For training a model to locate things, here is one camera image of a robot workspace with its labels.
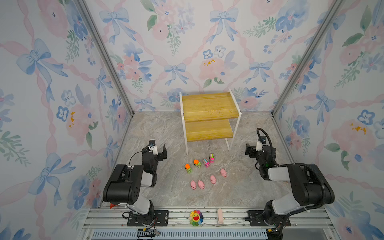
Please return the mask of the pink pig toy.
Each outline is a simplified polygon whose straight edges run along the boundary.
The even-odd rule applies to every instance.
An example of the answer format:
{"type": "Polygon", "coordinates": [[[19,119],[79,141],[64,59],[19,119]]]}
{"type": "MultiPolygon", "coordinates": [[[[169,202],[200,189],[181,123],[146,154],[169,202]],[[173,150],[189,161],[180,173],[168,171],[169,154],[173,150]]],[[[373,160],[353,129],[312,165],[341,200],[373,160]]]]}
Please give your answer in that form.
{"type": "Polygon", "coordinates": [[[202,190],[205,188],[205,184],[204,184],[204,182],[201,181],[201,180],[198,180],[198,186],[199,186],[199,188],[202,189],[202,190]]]}
{"type": "Polygon", "coordinates": [[[192,189],[192,190],[196,190],[196,189],[197,189],[197,184],[196,184],[196,182],[193,181],[193,180],[190,182],[190,186],[191,186],[191,189],[192,189]]]}
{"type": "Polygon", "coordinates": [[[214,175],[211,175],[211,176],[210,176],[210,181],[211,181],[211,183],[214,185],[214,184],[216,184],[217,179],[216,179],[216,177],[215,177],[214,175]]]}
{"type": "Polygon", "coordinates": [[[220,173],[221,173],[222,177],[224,177],[224,178],[227,177],[227,171],[225,169],[221,169],[220,173]]]}

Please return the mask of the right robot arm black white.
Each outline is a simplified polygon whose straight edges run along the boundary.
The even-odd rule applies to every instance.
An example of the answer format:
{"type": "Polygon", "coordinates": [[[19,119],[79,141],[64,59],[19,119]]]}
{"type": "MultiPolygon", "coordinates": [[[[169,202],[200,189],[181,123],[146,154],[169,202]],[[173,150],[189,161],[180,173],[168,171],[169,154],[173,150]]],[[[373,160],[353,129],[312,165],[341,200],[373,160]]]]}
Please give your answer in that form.
{"type": "Polygon", "coordinates": [[[263,211],[248,211],[245,220],[252,226],[266,225],[281,229],[289,217],[321,208],[335,201],[335,193],[317,165],[295,163],[277,165],[274,162],[276,148],[257,142],[246,144],[245,155],[256,159],[255,167],[266,181],[287,182],[291,192],[268,201],[263,211]]]}

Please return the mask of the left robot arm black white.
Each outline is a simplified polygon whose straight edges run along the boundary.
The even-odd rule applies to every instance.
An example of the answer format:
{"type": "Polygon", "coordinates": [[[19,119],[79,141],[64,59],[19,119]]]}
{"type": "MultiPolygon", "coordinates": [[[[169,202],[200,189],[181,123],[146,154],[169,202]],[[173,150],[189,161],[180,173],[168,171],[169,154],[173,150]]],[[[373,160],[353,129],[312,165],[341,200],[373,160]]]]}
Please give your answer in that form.
{"type": "Polygon", "coordinates": [[[140,165],[116,165],[103,191],[103,201],[112,205],[125,204],[122,214],[129,227],[165,227],[168,210],[155,210],[152,201],[143,197],[142,188],[153,188],[158,179],[159,162],[167,158],[167,148],[159,152],[154,140],[143,148],[140,165]]]}

